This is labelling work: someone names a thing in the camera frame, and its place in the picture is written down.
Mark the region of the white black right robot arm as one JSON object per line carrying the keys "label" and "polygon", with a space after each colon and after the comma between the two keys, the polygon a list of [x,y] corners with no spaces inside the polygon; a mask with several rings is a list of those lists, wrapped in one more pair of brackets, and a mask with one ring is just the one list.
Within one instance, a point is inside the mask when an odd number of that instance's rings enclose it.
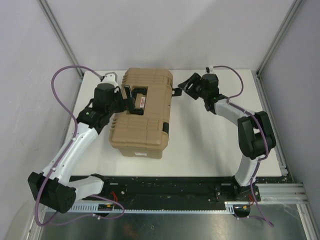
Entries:
{"label": "white black right robot arm", "polygon": [[265,111],[252,112],[230,101],[220,93],[216,74],[194,73],[180,83],[176,90],[197,100],[201,98],[208,112],[225,118],[237,127],[238,145],[242,158],[237,172],[227,186],[231,200],[242,201],[254,194],[254,183],[260,164],[276,146],[276,139],[269,115]]}

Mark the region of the tan plastic tool box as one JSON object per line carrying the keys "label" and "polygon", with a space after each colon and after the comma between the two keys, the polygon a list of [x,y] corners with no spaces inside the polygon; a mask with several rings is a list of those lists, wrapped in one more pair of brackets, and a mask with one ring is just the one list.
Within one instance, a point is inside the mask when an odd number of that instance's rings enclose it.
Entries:
{"label": "tan plastic tool box", "polygon": [[125,157],[161,159],[169,142],[169,123],[174,77],[163,68],[129,68],[121,86],[130,86],[135,107],[116,113],[111,122],[109,142]]}

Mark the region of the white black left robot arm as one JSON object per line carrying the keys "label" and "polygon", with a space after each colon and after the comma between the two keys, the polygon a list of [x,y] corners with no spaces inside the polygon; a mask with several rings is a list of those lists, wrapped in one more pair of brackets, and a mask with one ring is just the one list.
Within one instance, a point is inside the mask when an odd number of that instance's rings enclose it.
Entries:
{"label": "white black left robot arm", "polygon": [[110,196],[108,178],[97,173],[87,178],[71,181],[71,173],[85,150],[100,135],[115,113],[128,111],[143,115],[144,110],[136,105],[138,94],[146,94],[147,88],[124,86],[126,98],[119,86],[100,83],[94,89],[85,108],[75,118],[74,132],[62,146],[55,158],[40,173],[32,172],[28,184],[35,203],[45,205],[59,213],[66,213],[81,199],[95,195],[100,200]]}

